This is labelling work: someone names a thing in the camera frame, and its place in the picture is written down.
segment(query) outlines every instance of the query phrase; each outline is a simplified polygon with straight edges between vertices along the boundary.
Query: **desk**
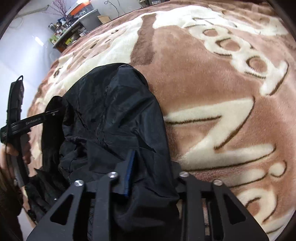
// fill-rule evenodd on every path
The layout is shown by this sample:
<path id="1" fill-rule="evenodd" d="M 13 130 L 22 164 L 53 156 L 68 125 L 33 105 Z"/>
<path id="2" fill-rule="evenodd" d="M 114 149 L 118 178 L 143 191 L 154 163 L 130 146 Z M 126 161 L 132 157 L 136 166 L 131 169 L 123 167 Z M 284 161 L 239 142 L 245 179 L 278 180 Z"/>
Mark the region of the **desk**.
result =
<path id="1" fill-rule="evenodd" d="M 98 19 L 100 13 L 97 9 L 94 9 L 87 14 L 83 15 L 77 19 L 67 30 L 61 35 L 61 37 L 53 45 L 53 48 L 57 49 L 61 53 L 67 48 L 65 42 L 69 39 L 78 29 L 85 27 L 87 31 L 92 31 L 93 29 L 102 25 L 101 21 Z"/>

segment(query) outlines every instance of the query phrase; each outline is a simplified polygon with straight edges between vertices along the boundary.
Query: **human hand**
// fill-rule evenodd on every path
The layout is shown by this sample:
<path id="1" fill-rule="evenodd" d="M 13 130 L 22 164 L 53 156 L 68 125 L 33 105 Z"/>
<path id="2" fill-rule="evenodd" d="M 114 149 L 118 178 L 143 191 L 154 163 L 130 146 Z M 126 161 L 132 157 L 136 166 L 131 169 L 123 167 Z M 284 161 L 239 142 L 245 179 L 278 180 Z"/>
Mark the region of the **human hand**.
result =
<path id="1" fill-rule="evenodd" d="M 23 160 L 25 164 L 29 164 L 31 162 L 31 145 L 29 142 L 26 143 L 24 149 L 22 150 Z M 12 156 L 18 156 L 18 151 L 11 145 L 7 144 L 6 153 Z M 1 146 L 0 149 L 0 169 L 3 175 L 5 175 L 7 180 L 12 181 L 14 178 L 13 167 L 7 165 L 6 161 L 6 153 L 5 153 L 5 145 Z"/>

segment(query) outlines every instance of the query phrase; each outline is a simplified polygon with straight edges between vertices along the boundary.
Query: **cream blanket pattern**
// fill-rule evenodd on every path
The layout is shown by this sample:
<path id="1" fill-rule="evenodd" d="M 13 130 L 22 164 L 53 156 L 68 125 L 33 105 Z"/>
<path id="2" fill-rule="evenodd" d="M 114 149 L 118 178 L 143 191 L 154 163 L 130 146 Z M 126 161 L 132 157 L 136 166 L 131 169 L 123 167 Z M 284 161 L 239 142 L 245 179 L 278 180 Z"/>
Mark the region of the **cream blanket pattern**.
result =
<path id="1" fill-rule="evenodd" d="M 160 103 L 172 160 L 201 180 L 222 179 L 275 240 L 296 205 L 295 57 L 268 5 L 170 1 L 80 38 L 52 65 L 28 116 L 97 66 L 132 65 Z M 31 175 L 42 166 L 41 133 L 30 134 Z"/>

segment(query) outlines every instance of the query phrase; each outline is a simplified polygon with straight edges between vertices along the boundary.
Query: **orange lid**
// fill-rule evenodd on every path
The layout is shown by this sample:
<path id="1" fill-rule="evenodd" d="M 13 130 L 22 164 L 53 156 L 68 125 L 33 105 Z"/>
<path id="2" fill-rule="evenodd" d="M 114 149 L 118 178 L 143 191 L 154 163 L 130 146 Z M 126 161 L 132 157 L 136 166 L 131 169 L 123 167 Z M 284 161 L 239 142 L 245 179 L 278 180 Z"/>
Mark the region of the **orange lid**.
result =
<path id="1" fill-rule="evenodd" d="M 76 8 L 74 8 L 74 9 L 70 12 L 70 14 L 71 14 L 72 16 L 74 16 L 76 13 L 78 13 L 81 9 L 83 9 L 85 6 L 87 6 L 87 5 L 89 5 L 89 4 L 91 4 L 89 1 L 79 4 Z"/>

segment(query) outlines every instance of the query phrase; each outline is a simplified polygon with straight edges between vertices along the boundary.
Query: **wire on wall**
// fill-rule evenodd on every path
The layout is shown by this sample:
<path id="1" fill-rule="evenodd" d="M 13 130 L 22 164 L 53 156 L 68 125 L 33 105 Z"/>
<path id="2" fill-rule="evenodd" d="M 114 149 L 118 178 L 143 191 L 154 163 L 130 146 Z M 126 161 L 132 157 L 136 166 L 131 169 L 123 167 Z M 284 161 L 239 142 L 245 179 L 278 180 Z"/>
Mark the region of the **wire on wall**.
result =
<path id="1" fill-rule="evenodd" d="M 111 2 L 109 2 L 109 0 L 107 0 L 107 1 L 105 1 L 105 2 L 104 2 L 104 4 L 108 4 L 108 3 L 111 3 Z"/>

